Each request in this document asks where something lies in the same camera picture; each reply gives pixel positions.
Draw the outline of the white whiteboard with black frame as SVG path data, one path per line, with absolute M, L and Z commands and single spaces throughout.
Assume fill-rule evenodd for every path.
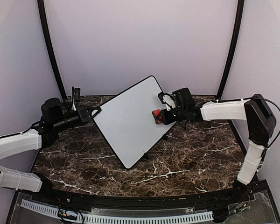
M 152 112 L 165 106 L 162 89 L 149 76 L 101 105 L 94 117 L 104 139 L 126 169 L 133 167 L 172 127 L 156 124 Z

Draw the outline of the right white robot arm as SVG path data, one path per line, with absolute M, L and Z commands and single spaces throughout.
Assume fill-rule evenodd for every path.
M 209 101 L 198 105 L 188 88 L 172 94 L 160 92 L 158 98 L 165 108 L 154 110 L 152 115 L 156 124 L 169 125 L 174 122 L 185 123 L 212 120 L 242 120 L 247 122 L 249 146 L 242 168 L 229 191 L 229 199 L 238 203 L 247 194 L 248 186 L 263 164 L 265 155 L 277 140 L 273 136 L 277 119 L 269 107 L 276 104 L 255 94 L 249 98 Z

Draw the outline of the red whiteboard eraser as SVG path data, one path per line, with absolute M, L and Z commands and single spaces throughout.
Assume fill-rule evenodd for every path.
M 156 122 L 156 124 L 161 124 L 162 123 L 162 115 L 161 115 L 161 111 L 160 110 L 154 110 L 152 111 L 152 115 L 154 117 L 154 120 Z

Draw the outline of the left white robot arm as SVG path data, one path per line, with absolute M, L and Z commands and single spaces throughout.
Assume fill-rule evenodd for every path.
M 0 161 L 26 151 L 38 151 L 52 146 L 59 134 L 65 130 L 83 126 L 93 120 L 100 112 L 100 107 L 78 105 L 72 100 L 66 112 L 58 98 L 50 98 L 41 106 L 40 121 L 32 124 L 23 132 L 0 136 Z M 50 181 L 41 174 L 26 173 L 0 165 L 0 188 L 38 192 L 46 203 L 56 200 L 56 192 L 49 186 Z

